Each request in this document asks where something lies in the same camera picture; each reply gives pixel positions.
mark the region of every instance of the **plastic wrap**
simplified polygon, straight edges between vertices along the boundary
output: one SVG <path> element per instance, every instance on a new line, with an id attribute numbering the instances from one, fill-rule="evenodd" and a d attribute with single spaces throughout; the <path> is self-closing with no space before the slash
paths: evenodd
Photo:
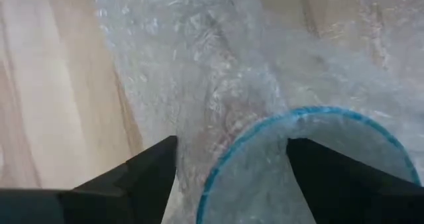
<path id="1" fill-rule="evenodd" d="M 195 222 L 205 181 L 237 137 L 298 107 L 330 105 L 375 119 L 404 145 L 420 175 L 424 171 L 421 94 L 372 58 L 284 27 L 260 0 L 97 4 L 144 143 L 173 133 L 180 138 L 182 199 L 174 200 L 170 223 Z M 314 121 L 314 127 L 325 124 Z"/>

